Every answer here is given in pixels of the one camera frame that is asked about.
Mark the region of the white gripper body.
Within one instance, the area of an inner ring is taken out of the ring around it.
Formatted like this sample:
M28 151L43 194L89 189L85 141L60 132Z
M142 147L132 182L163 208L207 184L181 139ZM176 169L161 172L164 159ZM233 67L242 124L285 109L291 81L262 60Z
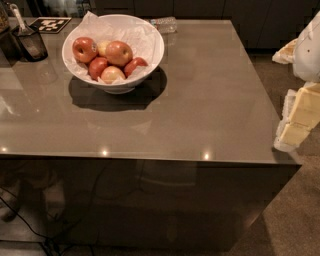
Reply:
M320 81L320 11L297 38L293 72L306 82Z

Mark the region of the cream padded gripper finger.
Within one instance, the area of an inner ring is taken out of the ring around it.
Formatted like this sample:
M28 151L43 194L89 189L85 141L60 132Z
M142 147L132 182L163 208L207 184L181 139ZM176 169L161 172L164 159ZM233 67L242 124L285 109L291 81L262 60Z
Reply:
M285 96L274 147L283 152L295 150L319 122L320 83L306 82L298 91L289 90Z

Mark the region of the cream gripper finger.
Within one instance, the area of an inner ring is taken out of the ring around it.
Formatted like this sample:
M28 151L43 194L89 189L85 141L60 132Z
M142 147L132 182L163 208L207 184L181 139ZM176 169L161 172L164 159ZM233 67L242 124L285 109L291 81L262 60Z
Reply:
M272 56L272 61L279 64L292 64L297 40L293 39Z

